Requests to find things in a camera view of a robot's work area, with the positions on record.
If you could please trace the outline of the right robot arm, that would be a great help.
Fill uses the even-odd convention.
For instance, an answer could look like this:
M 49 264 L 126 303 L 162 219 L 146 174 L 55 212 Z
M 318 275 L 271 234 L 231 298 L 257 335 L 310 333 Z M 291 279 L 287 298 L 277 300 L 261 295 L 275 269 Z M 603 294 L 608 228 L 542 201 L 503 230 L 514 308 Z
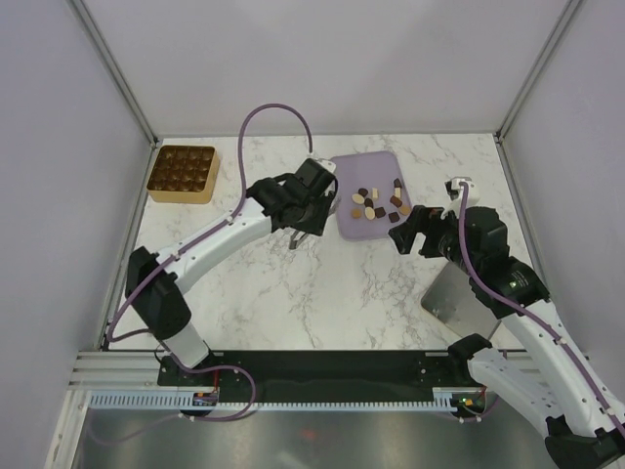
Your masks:
M 444 258 L 468 276 L 478 301 L 524 346 L 546 383 L 526 377 L 477 334 L 450 346 L 449 379 L 462 386 L 475 380 L 513 407 L 560 468 L 605 468 L 623 457 L 624 404 L 573 342 L 537 274 L 511 255 L 496 211 L 417 205 L 389 236 L 407 254 L 417 235 L 425 238 L 421 256 Z

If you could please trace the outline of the steel slotted tongs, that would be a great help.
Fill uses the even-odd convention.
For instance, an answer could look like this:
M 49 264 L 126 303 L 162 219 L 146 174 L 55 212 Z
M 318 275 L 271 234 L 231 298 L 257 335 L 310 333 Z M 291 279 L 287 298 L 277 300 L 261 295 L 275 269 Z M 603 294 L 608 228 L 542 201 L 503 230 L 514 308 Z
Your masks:
M 329 218 L 336 213 L 337 207 L 338 207 L 338 205 L 339 205 L 339 203 L 341 201 L 341 197 L 340 196 L 338 196 L 334 192 L 333 192 L 333 195 L 334 195 L 334 198 L 333 198 L 331 204 L 329 205 L 325 221 L 328 221 Z M 308 236 L 309 236 L 308 233 L 304 233 L 304 232 L 301 232 L 301 231 L 294 231 L 290 235 L 288 248 L 290 250 L 298 249 L 300 247 L 300 245 L 307 239 Z

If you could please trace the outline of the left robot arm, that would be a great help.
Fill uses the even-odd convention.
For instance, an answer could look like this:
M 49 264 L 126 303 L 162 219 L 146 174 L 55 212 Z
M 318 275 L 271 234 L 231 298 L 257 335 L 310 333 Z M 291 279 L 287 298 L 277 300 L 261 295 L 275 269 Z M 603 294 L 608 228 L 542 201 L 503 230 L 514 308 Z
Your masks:
M 247 244 L 278 230 L 323 234 L 338 192 L 336 164 L 306 159 L 294 173 L 264 178 L 243 192 L 234 210 L 188 238 L 151 253 L 130 257 L 126 298 L 147 331 L 180 362 L 192 385 L 214 371 L 210 348 L 191 322 L 185 294 L 210 270 Z

